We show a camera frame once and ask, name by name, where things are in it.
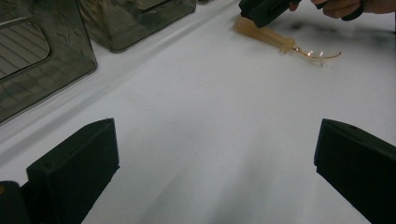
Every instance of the black object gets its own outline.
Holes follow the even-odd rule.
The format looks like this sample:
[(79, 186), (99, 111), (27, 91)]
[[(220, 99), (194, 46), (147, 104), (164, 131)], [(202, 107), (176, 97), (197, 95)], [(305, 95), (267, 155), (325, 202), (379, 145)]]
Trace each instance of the black object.
[(298, 4), (301, 0), (242, 0), (239, 7), (242, 10), (241, 16), (262, 28), (286, 11), (290, 2)]
[[(316, 5), (316, 6), (317, 6), (317, 9), (322, 9), (322, 8), (326, 5), (326, 3), (327, 3), (327, 2), (324, 2), (324, 3), (321, 3), (321, 4), (317, 4), (317, 5)], [(358, 9), (356, 9), (354, 12), (352, 12), (351, 14), (349, 14), (349, 15), (347, 15), (347, 16), (341, 18), (341, 19), (342, 19), (343, 21), (353, 21), (353, 20), (355, 20), (356, 18), (358, 18), (358, 17), (363, 13), (363, 11), (364, 11), (363, 2), (361, 1), (361, 6), (358, 7)]]
[(20, 186), (12, 181), (0, 182), (0, 223), (31, 223)]
[[(21, 188), (21, 195), (30, 222), (15, 219), (24, 211), (18, 197), (10, 200), (11, 196), (0, 194), (0, 207), (16, 207), (11, 212), (0, 210), (4, 217), (0, 223), (79, 224), (118, 169), (114, 119), (89, 124), (27, 168), (29, 182)], [(0, 182), (0, 188), (7, 183)], [(18, 196), (15, 185), (11, 193)]]
[(370, 222), (396, 223), (396, 147), (352, 125), (324, 119), (315, 165)]

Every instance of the hand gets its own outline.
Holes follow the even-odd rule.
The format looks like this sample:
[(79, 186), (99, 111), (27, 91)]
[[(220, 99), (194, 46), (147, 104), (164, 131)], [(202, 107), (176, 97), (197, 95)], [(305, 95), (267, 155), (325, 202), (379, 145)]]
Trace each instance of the hand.
[[(364, 12), (376, 14), (396, 11), (396, 0), (362, 0)], [(328, 2), (323, 7), (323, 14), (338, 19), (345, 17), (361, 6), (361, 0), (311, 0), (315, 5)]]
[(290, 11), (295, 11), (298, 7), (298, 4), (294, 4), (292, 2), (289, 3), (289, 9)]
[(365, 12), (384, 14), (396, 11), (396, 0), (364, 0)]
[(315, 5), (327, 2), (323, 7), (323, 14), (339, 19), (353, 13), (361, 6), (361, 0), (311, 0)]

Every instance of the white table surface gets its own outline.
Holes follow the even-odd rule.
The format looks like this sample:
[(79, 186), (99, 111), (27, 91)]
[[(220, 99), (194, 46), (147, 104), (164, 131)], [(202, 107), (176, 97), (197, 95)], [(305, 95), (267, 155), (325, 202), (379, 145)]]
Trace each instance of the white table surface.
[(113, 54), (0, 126), (0, 180), (82, 126), (114, 118), (120, 169), (84, 224), (369, 223), (313, 163), (322, 119), (396, 145), (394, 14), (350, 22), (309, 1), (269, 27), (304, 48), (341, 50), (312, 64), (233, 31), (237, 0), (194, 14)]

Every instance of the plastic storage bin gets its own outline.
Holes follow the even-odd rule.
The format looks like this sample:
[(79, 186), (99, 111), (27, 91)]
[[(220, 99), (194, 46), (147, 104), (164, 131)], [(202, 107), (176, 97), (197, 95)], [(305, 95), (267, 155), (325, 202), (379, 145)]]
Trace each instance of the plastic storage bin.
[(126, 50), (196, 8), (196, 0), (78, 2), (90, 38), (113, 52)]
[(0, 121), (96, 66), (75, 0), (0, 1)]

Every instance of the black tool handle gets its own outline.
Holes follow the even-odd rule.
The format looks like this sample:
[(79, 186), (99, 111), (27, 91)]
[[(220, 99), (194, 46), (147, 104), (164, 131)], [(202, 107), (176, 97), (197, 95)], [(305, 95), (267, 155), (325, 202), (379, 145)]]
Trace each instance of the black tool handle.
[[(316, 7), (317, 9), (321, 9), (324, 7), (324, 5), (326, 5), (327, 2), (321, 3), (321, 4), (317, 4)], [(361, 6), (356, 9), (354, 12), (352, 12), (351, 14), (341, 18), (343, 21), (353, 21), (356, 18), (358, 18), (361, 14), (363, 13), (363, 2), (361, 2)]]

